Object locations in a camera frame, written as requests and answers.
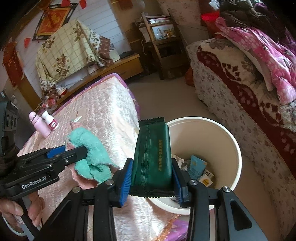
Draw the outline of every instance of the bolt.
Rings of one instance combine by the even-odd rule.
[[[74,187],[72,189],[72,192],[74,192],[74,193],[79,193],[80,191],[81,191],[81,188],[80,187]]]
[[[227,187],[227,186],[222,187],[222,190],[223,190],[224,192],[230,192],[230,191],[231,191],[230,187]]]
[[[113,185],[114,181],[112,179],[108,179],[106,182],[105,182],[108,186],[111,186]]]
[[[189,184],[190,184],[191,186],[196,186],[196,185],[198,184],[198,181],[192,179],[192,180],[189,181]]]

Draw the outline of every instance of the tiled floor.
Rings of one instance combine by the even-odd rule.
[[[139,102],[141,119],[164,116],[168,122],[184,116],[200,116],[217,121],[216,116],[197,98],[194,87],[185,84],[183,77],[160,80],[157,74],[151,74],[128,86]],[[247,157],[242,159],[242,173],[235,193],[268,240],[279,240],[276,212],[269,195],[264,190],[253,163]]]

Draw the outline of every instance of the wooden cabinet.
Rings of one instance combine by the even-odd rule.
[[[65,94],[63,98],[60,98],[57,103],[61,104],[66,98],[68,98],[71,94],[73,94],[75,91],[86,85],[87,83],[91,82],[92,80],[98,78],[98,77],[105,77],[109,74],[117,73],[120,75],[120,77],[123,80],[126,80],[136,74],[140,74],[143,72],[143,68],[141,65],[141,62],[139,60],[140,55],[135,53],[131,56],[128,56],[126,58],[120,59],[114,64],[98,69],[95,72],[87,75],[82,80],[78,81],[76,84],[74,84],[72,87],[68,89],[68,92]]]
[[[143,72],[142,65],[139,58],[134,58],[118,67],[113,68],[110,71],[102,74],[102,77],[105,77],[109,74],[117,73],[123,80],[126,80],[136,74]]]

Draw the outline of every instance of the pink cloth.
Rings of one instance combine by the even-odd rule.
[[[281,105],[296,99],[296,57],[290,50],[275,43],[259,29],[228,27],[222,17],[217,18],[216,25],[246,51],[253,50],[267,65]]]

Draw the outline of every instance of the green snack package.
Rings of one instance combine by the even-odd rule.
[[[174,196],[170,135],[165,119],[139,121],[130,195]]]

